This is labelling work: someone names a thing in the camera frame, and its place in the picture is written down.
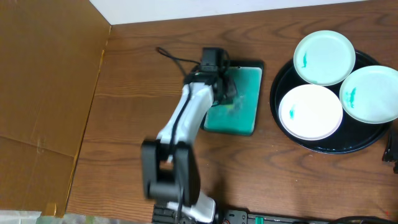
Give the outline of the mint green plate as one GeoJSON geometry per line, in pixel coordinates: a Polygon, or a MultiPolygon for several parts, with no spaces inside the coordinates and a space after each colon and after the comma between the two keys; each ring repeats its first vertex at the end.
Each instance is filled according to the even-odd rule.
{"type": "Polygon", "coordinates": [[[397,119],[397,70],[372,65],[352,72],[342,83],[339,97],[343,109],[368,124],[397,119]]]}
{"type": "Polygon", "coordinates": [[[293,63],[299,77],[321,86],[342,82],[354,69],[356,52],[342,34],[320,30],[305,36],[297,45],[293,63]]]}

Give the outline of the white plate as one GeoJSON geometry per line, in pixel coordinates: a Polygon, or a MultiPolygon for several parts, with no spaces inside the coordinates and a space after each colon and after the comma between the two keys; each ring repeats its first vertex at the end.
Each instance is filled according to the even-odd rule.
{"type": "Polygon", "coordinates": [[[317,141],[331,136],[343,120],[338,97],[319,85],[300,85],[282,98],[277,115],[282,126],[292,136],[317,141]]]}

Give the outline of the green yellow sponge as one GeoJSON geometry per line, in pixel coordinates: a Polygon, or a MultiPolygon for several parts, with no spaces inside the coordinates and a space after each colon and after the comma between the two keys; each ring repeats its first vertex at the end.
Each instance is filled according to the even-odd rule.
{"type": "Polygon", "coordinates": [[[228,110],[239,110],[241,108],[241,95],[237,94],[231,98],[225,99],[222,106],[224,106],[228,110]]]}

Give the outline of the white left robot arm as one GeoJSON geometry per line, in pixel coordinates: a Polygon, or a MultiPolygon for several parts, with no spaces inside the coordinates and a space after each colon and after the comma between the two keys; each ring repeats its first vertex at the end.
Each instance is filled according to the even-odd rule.
{"type": "Polygon", "coordinates": [[[215,201],[200,187],[200,175],[193,153],[198,130],[208,110],[236,93],[227,67],[205,63],[184,78],[181,99],[166,126],[155,140],[141,145],[144,195],[165,203],[175,212],[175,221],[189,218],[212,223],[215,201]]]}

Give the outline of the black rectangular water tray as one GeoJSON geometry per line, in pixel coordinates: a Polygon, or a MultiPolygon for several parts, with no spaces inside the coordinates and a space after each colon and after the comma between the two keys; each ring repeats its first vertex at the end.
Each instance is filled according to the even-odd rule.
{"type": "Polygon", "coordinates": [[[212,133],[250,136],[254,132],[257,107],[261,95],[264,62],[261,60],[233,60],[226,75],[233,78],[241,108],[228,110],[222,105],[210,108],[201,128],[212,133]]]}

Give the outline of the round black tray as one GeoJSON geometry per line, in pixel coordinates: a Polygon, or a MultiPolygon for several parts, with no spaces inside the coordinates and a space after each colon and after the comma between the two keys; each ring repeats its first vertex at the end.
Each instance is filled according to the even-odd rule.
{"type": "Polygon", "coordinates": [[[289,60],[277,73],[271,86],[269,100],[275,123],[290,140],[298,145],[325,154],[347,154],[374,144],[390,130],[391,121],[382,124],[368,124],[357,121],[347,113],[343,113],[339,128],[327,138],[308,141],[293,136],[283,127],[279,119],[279,105],[288,91],[304,84],[304,80],[299,77],[294,69],[293,60],[289,60]]]}

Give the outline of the brown cardboard panel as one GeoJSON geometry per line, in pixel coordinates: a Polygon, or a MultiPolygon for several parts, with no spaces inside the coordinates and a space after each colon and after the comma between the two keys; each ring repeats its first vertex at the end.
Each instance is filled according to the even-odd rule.
{"type": "Polygon", "coordinates": [[[110,24],[89,1],[1,2],[1,209],[65,214],[110,24]]]}

